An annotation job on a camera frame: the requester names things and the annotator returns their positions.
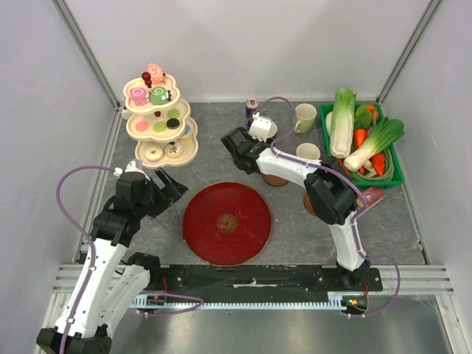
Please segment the pink macaron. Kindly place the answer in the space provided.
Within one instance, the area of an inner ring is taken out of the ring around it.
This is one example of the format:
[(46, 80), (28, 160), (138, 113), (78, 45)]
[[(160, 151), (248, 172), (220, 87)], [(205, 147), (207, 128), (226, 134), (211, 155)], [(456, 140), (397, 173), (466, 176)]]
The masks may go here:
[(137, 132), (144, 132), (148, 129), (148, 123), (145, 121), (140, 121), (136, 123), (135, 129)]

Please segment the plain white donut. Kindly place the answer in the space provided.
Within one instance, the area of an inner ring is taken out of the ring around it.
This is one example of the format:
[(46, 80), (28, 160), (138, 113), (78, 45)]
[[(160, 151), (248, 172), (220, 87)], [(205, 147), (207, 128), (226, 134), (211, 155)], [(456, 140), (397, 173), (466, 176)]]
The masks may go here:
[(148, 162), (157, 163), (159, 162), (164, 155), (164, 152), (159, 146), (150, 146), (145, 148), (144, 157)]

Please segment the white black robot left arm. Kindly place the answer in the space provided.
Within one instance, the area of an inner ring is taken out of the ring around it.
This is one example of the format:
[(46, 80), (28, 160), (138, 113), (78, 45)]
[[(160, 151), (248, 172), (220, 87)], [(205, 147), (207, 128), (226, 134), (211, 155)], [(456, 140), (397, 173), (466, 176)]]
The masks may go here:
[(159, 258), (140, 252), (126, 263), (116, 285), (111, 283), (143, 218), (155, 218), (188, 190), (163, 169), (157, 184), (135, 162), (110, 168), (117, 177), (115, 194), (87, 232), (73, 225), (88, 242), (88, 253), (72, 295), (50, 328), (40, 330), (36, 344), (45, 353), (109, 353), (114, 332), (132, 301), (145, 288), (162, 283)]

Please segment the salmon pink swirl roll cake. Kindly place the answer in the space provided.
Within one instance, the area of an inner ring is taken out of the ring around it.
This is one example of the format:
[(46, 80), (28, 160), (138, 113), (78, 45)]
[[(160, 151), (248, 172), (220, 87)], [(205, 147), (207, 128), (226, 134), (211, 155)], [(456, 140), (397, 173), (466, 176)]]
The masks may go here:
[(150, 74), (150, 81), (152, 84), (166, 82), (166, 74), (158, 64), (149, 63), (147, 66), (147, 72)]

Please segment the green swirl roll cake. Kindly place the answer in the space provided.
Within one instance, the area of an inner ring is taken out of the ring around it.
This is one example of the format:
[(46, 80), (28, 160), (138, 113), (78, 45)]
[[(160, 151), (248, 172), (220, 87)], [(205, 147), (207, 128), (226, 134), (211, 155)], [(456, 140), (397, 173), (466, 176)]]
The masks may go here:
[(157, 86), (150, 91), (150, 102), (153, 105), (165, 105), (172, 100), (171, 91), (164, 86)]

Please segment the white chocolate sprinkle donut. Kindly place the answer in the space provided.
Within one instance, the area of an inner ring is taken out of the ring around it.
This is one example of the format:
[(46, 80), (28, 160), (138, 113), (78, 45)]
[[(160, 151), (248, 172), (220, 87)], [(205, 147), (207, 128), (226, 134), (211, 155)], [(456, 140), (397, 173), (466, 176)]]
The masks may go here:
[(165, 149), (166, 156), (178, 158), (183, 153), (183, 147), (180, 142), (169, 142)]

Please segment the black sandwich cookie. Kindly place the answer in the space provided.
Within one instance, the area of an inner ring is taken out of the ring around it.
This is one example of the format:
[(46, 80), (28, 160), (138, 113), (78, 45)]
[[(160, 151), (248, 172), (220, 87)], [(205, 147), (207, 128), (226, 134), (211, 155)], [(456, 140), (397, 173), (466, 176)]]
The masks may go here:
[(177, 118), (170, 118), (167, 122), (166, 122), (166, 126), (168, 129), (170, 130), (174, 130), (174, 129), (177, 129), (179, 128), (181, 125), (179, 119)]

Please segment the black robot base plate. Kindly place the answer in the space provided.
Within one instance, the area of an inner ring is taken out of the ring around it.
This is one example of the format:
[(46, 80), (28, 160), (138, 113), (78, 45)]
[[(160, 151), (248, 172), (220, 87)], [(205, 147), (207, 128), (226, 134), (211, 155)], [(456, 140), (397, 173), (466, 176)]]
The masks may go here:
[(358, 280), (335, 266), (324, 265), (163, 265), (160, 286), (172, 292), (204, 288), (308, 288), (326, 292), (384, 289), (378, 269), (369, 268)]

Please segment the hot pink swirl roll cake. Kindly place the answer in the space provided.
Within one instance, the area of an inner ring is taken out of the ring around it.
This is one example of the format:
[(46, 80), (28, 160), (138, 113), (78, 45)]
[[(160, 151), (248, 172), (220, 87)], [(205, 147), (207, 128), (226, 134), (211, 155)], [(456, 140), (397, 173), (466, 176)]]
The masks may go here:
[(149, 92), (146, 88), (133, 87), (129, 90), (129, 94), (136, 106), (144, 106), (149, 102)]

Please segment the silver metal serving tongs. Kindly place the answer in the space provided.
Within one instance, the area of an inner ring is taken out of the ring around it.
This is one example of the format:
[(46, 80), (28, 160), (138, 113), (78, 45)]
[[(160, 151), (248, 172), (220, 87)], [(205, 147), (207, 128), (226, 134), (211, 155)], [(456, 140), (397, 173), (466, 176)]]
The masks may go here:
[(172, 204), (163, 213), (154, 218), (158, 226), (163, 228), (169, 235), (184, 239), (184, 232), (181, 217), (175, 204)]

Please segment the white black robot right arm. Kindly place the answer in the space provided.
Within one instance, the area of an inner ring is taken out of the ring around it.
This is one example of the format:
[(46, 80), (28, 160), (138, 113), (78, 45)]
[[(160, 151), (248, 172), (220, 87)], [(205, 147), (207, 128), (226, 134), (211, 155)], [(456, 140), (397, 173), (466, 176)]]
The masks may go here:
[(349, 180), (339, 162), (329, 159), (302, 159), (236, 128), (222, 139), (235, 166), (248, 173), (280, 177), (305, 189), (316, 217), (330, 229), (336, 247), (339, 285), (355, 290), (364, 282), (370, 261), (358, 236), (356, 218), (361, 214), (357, 197), (360, 190)]

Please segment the green macaron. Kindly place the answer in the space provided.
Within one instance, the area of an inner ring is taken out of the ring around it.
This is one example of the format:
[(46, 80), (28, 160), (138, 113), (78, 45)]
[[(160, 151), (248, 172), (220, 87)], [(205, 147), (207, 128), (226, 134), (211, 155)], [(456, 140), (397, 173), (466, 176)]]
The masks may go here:
[(167, 112), (167, 115), (169, 116), (169, 118), (172, 118), (172, 119), (178, 119), (181, 115), (180, 111), (176, 108), (174, 109), (171, 109)]
[(161, 133), (167, 129), (166, 122), (157, 122), (153, 125), (153, 130), (157, 133)]

